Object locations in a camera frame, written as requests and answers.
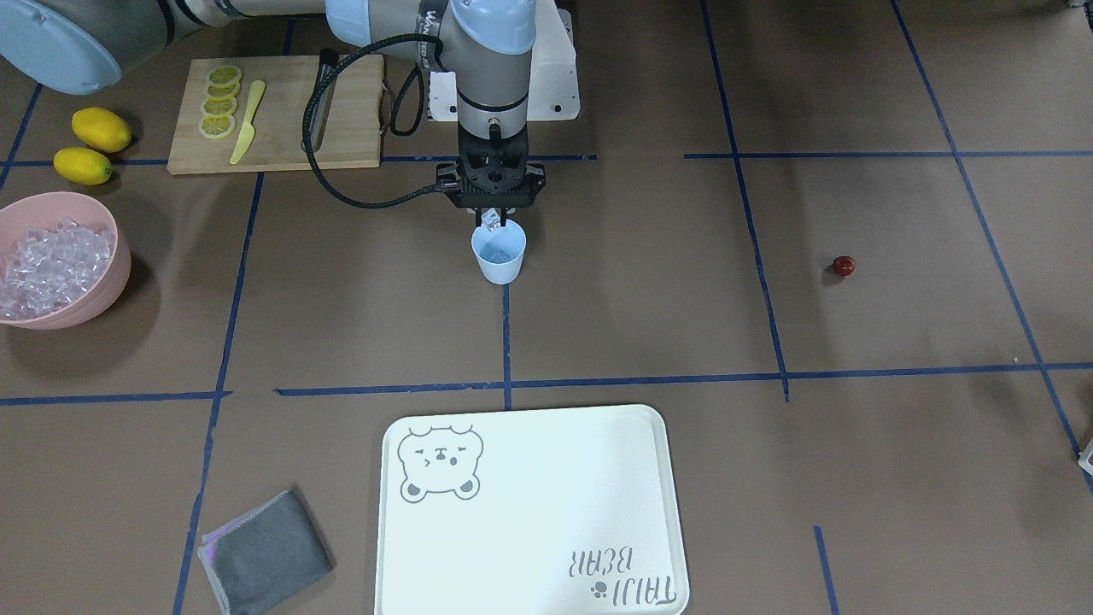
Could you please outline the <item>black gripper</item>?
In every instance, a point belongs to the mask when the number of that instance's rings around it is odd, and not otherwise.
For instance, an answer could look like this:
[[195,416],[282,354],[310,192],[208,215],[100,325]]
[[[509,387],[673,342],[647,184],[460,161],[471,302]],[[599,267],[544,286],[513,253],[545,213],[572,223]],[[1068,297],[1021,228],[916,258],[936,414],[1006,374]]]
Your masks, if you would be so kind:
[[483,209],[502,209],[505,227],[516,208],[534,205],[536,196],[546,187],[542,164],[529,162],[529,130],[514,137],[489,140],[472,135],[460,127],[457,131],[457,162],[436,167],[436,184],[454,206],[472,209],[475,227],[483,223]]

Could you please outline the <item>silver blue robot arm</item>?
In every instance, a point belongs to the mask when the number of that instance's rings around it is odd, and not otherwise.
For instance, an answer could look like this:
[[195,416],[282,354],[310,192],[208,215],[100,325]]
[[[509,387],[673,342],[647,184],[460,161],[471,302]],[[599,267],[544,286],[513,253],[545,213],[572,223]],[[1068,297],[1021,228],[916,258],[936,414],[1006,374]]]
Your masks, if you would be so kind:
[[[4,1],[1,17],[3,59],[69,95],[117,85],[133,67],[199,32],[320,17],[336,40],[351,46],[309,94],[299,128],[307,164],[329,194],[365,210],[442,194],[477,221],[493,209],[506,225],[546,186],[544,167],[529,159],[534,1]],[[440,165],[425,187],[367,202],[328,182],[309,132],[336,78],[381,51],[410,60],[421,73],[453,74],[458,159]]]

